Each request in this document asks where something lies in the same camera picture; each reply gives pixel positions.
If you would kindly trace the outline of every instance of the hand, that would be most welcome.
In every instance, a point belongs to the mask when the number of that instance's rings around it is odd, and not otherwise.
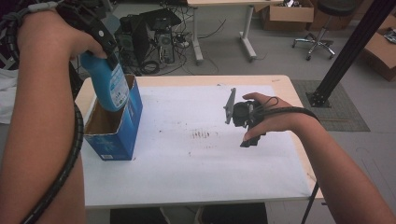
[[[63,51],[69,59],[89,50],[96,57],[105,58],[102,47],[91,35],[69,26],[54,10],[27,15],[18,33],[20,52],[34,50],[47,53]]]
[[[246,94],[243,96],[243,98],[245,100],[256,100],[262,105],[271,105],[272,109],[291,106],[291,104],[283,101],[280,98],[263,95],[257,92]],[[245,133],[244,141],[267,132],[284,132],[287,130],[295,132],[295,130],[298,128],[298,121],[305,118],[310,117],[300,113],[279,113],[266,116],[261,123]]]

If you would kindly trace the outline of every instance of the office chair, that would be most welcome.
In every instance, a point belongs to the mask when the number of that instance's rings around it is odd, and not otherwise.
[[[322,37],[325,35],[328,30],[329,24],[332,20],[332,17],[345,17],[352,14],[352,12],[356,8],[355,0],[318,0],[318,10],[329,15],[329,19],[327,19],[326,24],[321,28],[319,34],[317,36],[309,33],[305,38],[297,38],[294,39],[292,47],[294,48],[297,42],[306,42],[312,43],[312,48],[308,51],[306,55],[306,60],[311,60],[311,54],[317,46],[321,46],[327,51],[330,52],[330,59],[332,59],[335,55],[334,51],[330,48],[330,45],[333,41],[331,40],[322,40]]]

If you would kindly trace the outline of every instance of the desk leg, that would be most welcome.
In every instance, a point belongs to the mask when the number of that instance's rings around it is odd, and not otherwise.
[[[254,6],[248,6],[245,30],[244,30],[244,32],[239,32],[239,34],[241,35],[242,43],[244,44],[245,48],[247,49],[247,53],[250,57],[249,59],[251,62],[253,62],[253,60],[257,58],[256,52],[254,51],[253,47],[251,47],[251,44],[248,41],[248,30],[250,28],[251,17],[253,15],[253,8],[254,8]]]
[[[194,47],[194,52],[195,52],[195,60],[197,64],[201,63],[204,61],[204,57],[201,52],[201,47],[199,46],[198,42],[198,13],[197,13],[198,7],[195,7],[193,9],[193,27],[192,27],[192,46]]]

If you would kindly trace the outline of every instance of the brown box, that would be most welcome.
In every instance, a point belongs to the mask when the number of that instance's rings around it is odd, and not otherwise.
[[[373,2],[374,0],[363,0],[358,9],[356,9],[353,20],[361,20]]]
[[[312,5],[314,6],[314,20],[306,25],[306,30],[319,31],[326,24],[330,16],[318,9],[318,0],[311,0],[311,1],[312,1]],[[361,5],[362,1],[363,0],[357,0],[357,4],[358,4],[357,9]],[[328,26],[328,30],[330,31],[344,30],[345,28],[348,27],[349,23],[354,18],[354,14],[355,13],[352,13],[350,16],[346,16],[346,17],[332,17],[332,20]]]
[[[387,81],[396,81],[396,44],[383,34],[389,27],[396,28],[396,17],[388,16],[361,53],[361,58]]]
[[[278,4],[274,4],[263,8],[260,11],[262,28],[274,31],[303,31],[306,23],[314,19],[314,7],[310,0],[302,1],[302,5],[279,7]]]

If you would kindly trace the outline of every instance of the cardboard box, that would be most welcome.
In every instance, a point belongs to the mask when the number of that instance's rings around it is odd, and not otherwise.
[[[134,76],[126,76],[130,97],[117,112],[104,110],[96,101],[85,125],[84,137],[103,161],[130,161],[143,109]]]
[[[264,9],[265,7],[269,7],[271,5],[276,5],[276,4],[280,4],[283,3],[282,1],[278,1],[278,2],[274,2],[274,1],[267,1],[267,2],[263,2],[257,5],[254,5],[254,12],[258,13],[260,12],[262,9]]]
[[[311,23],[308,23],[306,25],[306,30],[319,31],[326,24],[330,16],[318,9],[318,0],[311,0],[311,1],[312,1],[312,5],[314,6],[314,19]],[[355,12],[358,10],[362,1],[363,0],[356,1],[358,6]],[[354,18],[355,12],[352,13],[350,16],[346,16],[346,17],[332,17],[332,21],[330,22],[327,30],[329,31],[344,30],[345,28],[348,27],[349,23]]]
[[[354,13],[353,20],[361,20],[373,2],[374,0],[362,0],[361,5]]]
[[[396,17],[388,16],[361,53],[361,58],[387,81],[396,80],[396,44],[383,34],[389,27],[396,28]]]
[[[262,28],[273,31],[303,31],[314,19],[314,8],[309,0],[302,7],[279,7],[278,4],[261,10]]]

